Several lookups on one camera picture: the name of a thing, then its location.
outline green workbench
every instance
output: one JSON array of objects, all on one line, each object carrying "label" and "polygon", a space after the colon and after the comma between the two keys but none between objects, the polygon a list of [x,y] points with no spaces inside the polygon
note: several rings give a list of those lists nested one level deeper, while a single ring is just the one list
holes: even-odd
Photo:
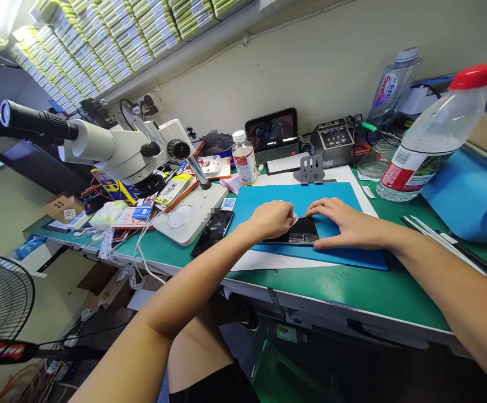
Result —
[{"label": "green workbench", "polygon": [[[369,185],[374,191],[373,182],[360,183]],[[380,218],[402,224],[399,216],[411,214],[434,229],[448,230],[421,196],[407,203],[393,203],[377,197],[371,203]],[[90,238],[74,237],[72,232],[64,234],[42,229],[41,226],[48,221],[50,219],[46,216],[25,231],[77,245],[92,244]],[[116,252],[132,256],[136,241],[137,235],[122,244]],[[190,252],[195,242],[182,247],[158,231],[149,231],[144,235],[141,247],[148,261],[184,267],[190,262]],[[487,244],[464,244],[487,260]],[[388,265],[388,271],[353,266],[248,270],[231,272],[227,278],[449,332],[450,328],[437,306],[392,255],[389,256]]]}]

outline water bottle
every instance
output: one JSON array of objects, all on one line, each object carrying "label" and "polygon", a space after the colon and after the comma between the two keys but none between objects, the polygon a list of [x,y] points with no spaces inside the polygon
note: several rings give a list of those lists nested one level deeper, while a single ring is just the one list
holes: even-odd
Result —
[{"label": "water bottle", "polygon": [[392,202],[417,196],[441,165],[462,146],[486,108],[487,63],[456,75],[449,91],[425,110],[404,134],[376,186]]},{"label": "water bottle", "polygon": [[232,146],[232,157],[238,171],[238,176],[243,185],[252,185],[258,174],[256,173],[255,150],[245,131],[238,130],[232,134],[234,145]]},{"label": "water bottle", "polygon": [[367,122],[381,127],[393,121],[398,101],[413,84],[415,67],[421,62],[417,58],[418,51],[419,48],[403,50],[396,62],[385,68]]}]

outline leg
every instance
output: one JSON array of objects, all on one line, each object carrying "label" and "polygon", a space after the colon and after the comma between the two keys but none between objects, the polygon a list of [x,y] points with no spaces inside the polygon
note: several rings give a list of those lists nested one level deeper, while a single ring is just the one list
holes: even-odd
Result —
[{"label": "leg", "polygon": [[214,294],[178,334],[168,360],[169,392],[176,393],[234,362],[219,326],[247,320],[245,306]]}]

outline hand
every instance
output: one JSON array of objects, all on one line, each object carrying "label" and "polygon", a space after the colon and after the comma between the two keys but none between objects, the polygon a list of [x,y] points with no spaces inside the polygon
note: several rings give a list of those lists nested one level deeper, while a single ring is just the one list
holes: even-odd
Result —
[{"label": "hand", "polygon": [[244,223],[257,242],[274,239],[288,232],[294,219],[294,205],[286,201],[270,201],[258,206],[251,218]]},{"label": "hand", "polygon": [[340,235],[314,243],[316,249],[355,247],[383,249],[396,245],[412,230],[354,210],[338,198],[320,199],[309,206],[305,217],[321,214],[331,218],[340,228]]}]

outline packaging box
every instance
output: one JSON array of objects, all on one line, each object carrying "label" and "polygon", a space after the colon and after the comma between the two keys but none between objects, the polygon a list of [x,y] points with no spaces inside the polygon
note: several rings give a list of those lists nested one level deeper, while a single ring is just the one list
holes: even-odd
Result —
[{"label": "packaging box", "polygon": [[100,306],[125,307],[131,300],[132,289],[128,278],[117,282],[120,269],[104,263],[95,264],[79,282],[77,288],[88,290],[85,307],[98,311]]},{"label": "packaging box", "polygon": [[73,195],[66,196],[65,193],[57,195],[42,208],[44,214],[64,224],[68,224],[83,211],[85,211],[83,202]]}]

